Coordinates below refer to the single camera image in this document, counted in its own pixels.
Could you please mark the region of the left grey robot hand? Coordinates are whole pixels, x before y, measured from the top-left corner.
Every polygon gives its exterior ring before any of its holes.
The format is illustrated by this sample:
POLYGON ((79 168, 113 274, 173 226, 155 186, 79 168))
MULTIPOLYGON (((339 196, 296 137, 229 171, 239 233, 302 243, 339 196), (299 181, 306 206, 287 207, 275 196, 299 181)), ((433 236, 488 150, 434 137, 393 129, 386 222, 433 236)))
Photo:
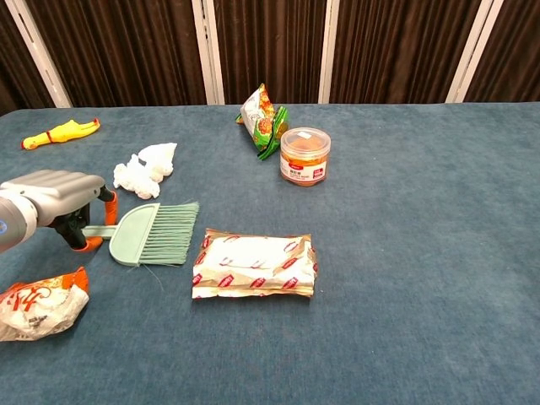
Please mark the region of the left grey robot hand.
POLYGON ((54 229, 75 251, 100 247, 100 236, 86 236, 89 205, 105 204, 105 224, 117 220, 117 195, 98 175, 38 170, 1 184, 1 251, 28 240, 37 229, 54 229))

